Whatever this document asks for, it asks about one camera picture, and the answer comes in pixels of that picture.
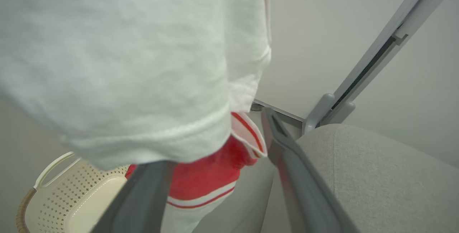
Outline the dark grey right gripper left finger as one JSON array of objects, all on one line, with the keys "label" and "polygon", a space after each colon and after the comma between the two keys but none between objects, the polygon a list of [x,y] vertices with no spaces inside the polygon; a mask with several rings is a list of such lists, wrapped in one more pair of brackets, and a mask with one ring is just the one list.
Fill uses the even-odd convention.
[{"label": "dark grey right gripper left finger", "polygon": [[159,233],[176,163],[138,165],[92,233]]}]

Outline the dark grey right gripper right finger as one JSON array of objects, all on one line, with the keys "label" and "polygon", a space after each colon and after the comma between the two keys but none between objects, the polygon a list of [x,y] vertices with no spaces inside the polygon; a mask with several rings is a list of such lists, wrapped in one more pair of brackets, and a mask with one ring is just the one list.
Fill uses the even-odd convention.
[{"label": "dark grey right gripper right finger", "polygon": [[268,157],[280,175],[291,230],[294,233],[359,232],[273,109],[263,109],[262,126]]}]

